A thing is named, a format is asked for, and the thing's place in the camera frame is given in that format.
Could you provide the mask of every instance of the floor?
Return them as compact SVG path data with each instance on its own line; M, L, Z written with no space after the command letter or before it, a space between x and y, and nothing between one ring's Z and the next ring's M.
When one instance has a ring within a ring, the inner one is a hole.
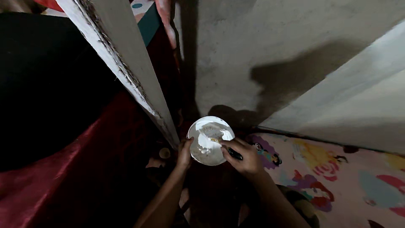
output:
M390 30L404 9L399 0L179 0L189 112L258 125Z

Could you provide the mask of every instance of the red satin cloth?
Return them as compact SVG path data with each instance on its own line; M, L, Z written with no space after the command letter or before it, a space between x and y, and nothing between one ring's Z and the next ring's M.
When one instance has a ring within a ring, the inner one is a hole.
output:
M131 169L145 168L153 130L134 99L120 92L100 118L63 150L0 173L0 227L85 224L106 199L121 191L120 183L131 177Z

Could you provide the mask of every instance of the person's right hand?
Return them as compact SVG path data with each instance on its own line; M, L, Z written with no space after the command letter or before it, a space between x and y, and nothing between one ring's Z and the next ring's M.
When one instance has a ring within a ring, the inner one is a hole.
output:
M231 141L223 140L220 143L222 144L221 150L224 158L242 175L249 176L250 174L257 174L264 170L256 148L252 145L249 145L240 138L234 138ZM243 160L232 157L228 152L228 147L240 153Z

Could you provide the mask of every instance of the teal fabric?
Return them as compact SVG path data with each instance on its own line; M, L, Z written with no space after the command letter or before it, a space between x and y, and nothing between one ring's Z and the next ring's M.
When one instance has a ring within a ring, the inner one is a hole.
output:
M138 23L138 28L141 32L143 42L145 46L148 46L162 21L158 14L158 9L156 8L156 3L149 8L145 15L141 18Z

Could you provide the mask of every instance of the floor mat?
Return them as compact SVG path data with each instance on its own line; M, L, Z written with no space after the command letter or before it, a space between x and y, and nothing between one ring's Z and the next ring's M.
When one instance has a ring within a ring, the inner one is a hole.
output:
M320 227L402 227L405 159L269 133L248 135L274 182L300 192Z

